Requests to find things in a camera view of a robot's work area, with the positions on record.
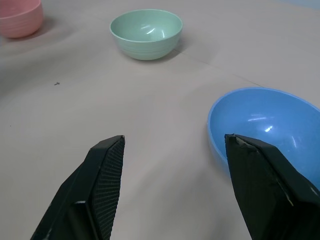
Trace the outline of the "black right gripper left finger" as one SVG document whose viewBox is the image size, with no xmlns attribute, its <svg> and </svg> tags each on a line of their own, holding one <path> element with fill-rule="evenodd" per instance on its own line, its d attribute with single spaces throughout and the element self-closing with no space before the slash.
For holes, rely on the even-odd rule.
<svg viewBox="0 0 320 240">
<path fill-rule="evenodd" d="M 108 240 L 120 197 L 125 137 L 100 141 L 61 184 L 31 239 Z"/>
</svg>

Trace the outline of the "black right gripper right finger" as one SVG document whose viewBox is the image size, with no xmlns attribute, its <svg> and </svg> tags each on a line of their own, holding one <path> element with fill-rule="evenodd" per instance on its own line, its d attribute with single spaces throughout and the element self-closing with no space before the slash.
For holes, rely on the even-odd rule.
<svg viewBox="0 0 320 240">
<path fill-rule="evenodd" d="M 235 198 L 253 240 L 318 240 L 320 191 L 275 146 L 226 134 Z"/>
</svg>

